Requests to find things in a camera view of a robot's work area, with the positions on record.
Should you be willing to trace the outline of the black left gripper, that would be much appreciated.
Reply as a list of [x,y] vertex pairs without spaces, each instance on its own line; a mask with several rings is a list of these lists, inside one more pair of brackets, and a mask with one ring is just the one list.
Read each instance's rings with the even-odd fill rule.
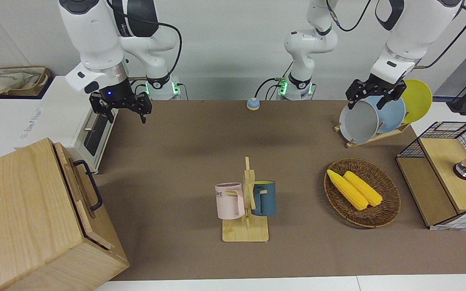
[[355,104],[369,96],[381,96],[377,102],[377,109],[381,110],[388,102],[397,101],[407,85],[400,81],[397,85],[382,80],[379,77],[368,77],[366,82],[354,80],[345,92],[348,100],[348,109],[352,110]]

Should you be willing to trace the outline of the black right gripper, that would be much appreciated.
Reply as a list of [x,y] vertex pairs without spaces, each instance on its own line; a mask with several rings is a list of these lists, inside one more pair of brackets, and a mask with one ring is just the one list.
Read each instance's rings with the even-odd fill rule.
[[128,78],[116,85],[107,86],[89,95],[89,103],[95,114],[107,118],[114,123],[112,108],[126,108],[139,114],[142,124],[146,123],[146,116],[152,112],[152,103],[146,92],[134,94]]

